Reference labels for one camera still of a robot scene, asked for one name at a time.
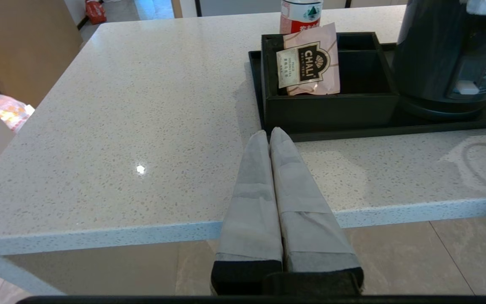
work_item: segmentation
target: wooden cabinet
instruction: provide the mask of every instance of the wooden cabinet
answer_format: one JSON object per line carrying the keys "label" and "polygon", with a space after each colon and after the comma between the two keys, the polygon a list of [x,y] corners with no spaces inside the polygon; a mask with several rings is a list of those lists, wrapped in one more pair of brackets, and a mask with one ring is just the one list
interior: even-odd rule
{"label": "wooden cabinet", "polygon": [[0,92],[36,108],[81,43],[64,0],[0,0]]}

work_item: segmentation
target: black organizer box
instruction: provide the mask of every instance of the black organizer box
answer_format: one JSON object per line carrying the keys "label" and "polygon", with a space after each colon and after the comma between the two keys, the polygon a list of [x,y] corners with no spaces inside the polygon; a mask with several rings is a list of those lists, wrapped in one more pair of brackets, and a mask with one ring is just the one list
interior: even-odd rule
{"label": "black organizer box", "polygon": [[386,125],[399,100],[393,77],[374,33],[338,33],[341,92],[289,96],[278,88],[276,52],[282,35],[262,35],[264,129],[324,132]]}
{"label": "black organizer box", "polygon": [[[345,40],[351,48],[365,48],[366,46],[355,45],[355,40]],[[383,52],[386,60],[389,64],[393,60],[393,55],[396,43],[384,43],[380,45],[381,52]],[[260,125],[268,135],[271,133],[271,128],[266,125],[265,122],[265,107],[264,95],[262,90],[264,81],[262,80],[262,52],[251,51],[248,52],[249,60],[251,63],[252,77],[254,81],[254,90],[256,93],[256,104],[258,106],[258,113],[260,116]],[[343,117],[342,119],[353,119],[353,116]],[[355,137],[371,137],[371,136],[387,136],[387,135],[403,135],[413,133],[428,133],[428,132],[443,132],[443,131],[455,131],[455,130],[467,130],[467,129],[482,129],[486,128],[486,106],[481,110],[478,116],[470,119],[460,119],[455,121],[430,121],[422,119],[417,116],[413,116],[410,113],[403,111],[397,106],[393,112],[393,115],[385,125],[376,125],[372,127],[344,127],[342,125],[331,128],[329,130],[320,130],[308,128],[303,131],[292,131],[290,128],[287,131],[290,137],[295,142],[302,141],[320,141],[320,140],[336,140],[342,138],[355,138]]]}

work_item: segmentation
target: tea bag packet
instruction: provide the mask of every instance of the tea bag packet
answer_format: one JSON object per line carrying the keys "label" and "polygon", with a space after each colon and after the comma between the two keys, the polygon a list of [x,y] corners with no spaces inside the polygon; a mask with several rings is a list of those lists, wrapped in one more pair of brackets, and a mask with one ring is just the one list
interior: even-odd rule
{"label": "tea bag packet", "polygon": [[276,54],[278,88],[289,95],[340,92],[338,53],[335,23],[285,35]]}

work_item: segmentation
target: white quartz countertop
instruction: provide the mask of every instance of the white quartz countertop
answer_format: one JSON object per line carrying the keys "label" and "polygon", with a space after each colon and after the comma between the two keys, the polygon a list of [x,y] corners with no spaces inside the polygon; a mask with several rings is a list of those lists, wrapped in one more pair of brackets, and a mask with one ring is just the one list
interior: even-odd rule
{"label": "white quartz countertop", "polygon": [[[322,23],[396,42],[404,10]],[[0,255],[217,237],[279,18],[101,25],[0,157]],[[486,214],[486,129],[297,146],[344,227]]]}

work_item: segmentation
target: plastic bag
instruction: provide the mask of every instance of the plastic bag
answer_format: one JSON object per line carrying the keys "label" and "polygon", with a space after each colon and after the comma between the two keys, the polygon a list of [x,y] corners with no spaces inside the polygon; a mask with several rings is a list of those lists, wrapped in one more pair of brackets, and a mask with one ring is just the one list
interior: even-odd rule
{"label": "plastic bag", "polygon": [[97,0],[85,0],[85,14],[91,24],[106,22],[106,15],[102,5]]}
{"label": "plastic bag", "polygon": [[14,133],[18,133],[34,111],[32,106],[0,94],[0,119]]}

